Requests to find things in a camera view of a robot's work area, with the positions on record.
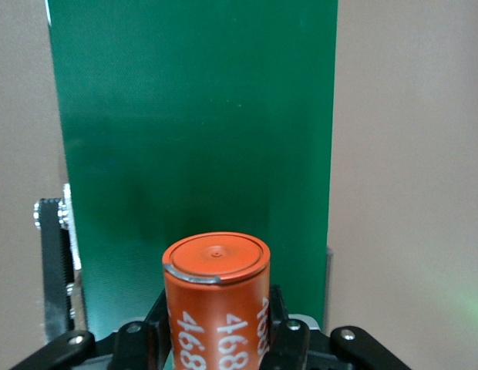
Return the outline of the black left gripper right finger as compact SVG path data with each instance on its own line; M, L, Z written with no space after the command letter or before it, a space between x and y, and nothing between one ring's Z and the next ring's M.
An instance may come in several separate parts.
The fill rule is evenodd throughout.
M325 335L288 314L281 288L270 287L269 349L261 369L408 369L376 338L360 327L346 325Z

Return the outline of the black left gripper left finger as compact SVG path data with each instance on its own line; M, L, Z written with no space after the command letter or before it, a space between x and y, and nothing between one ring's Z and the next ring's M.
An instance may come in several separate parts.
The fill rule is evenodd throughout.
M165 369L171 353L166 294L161 292L143 320L130 321L97 341L72 330L50 341L14 369Z

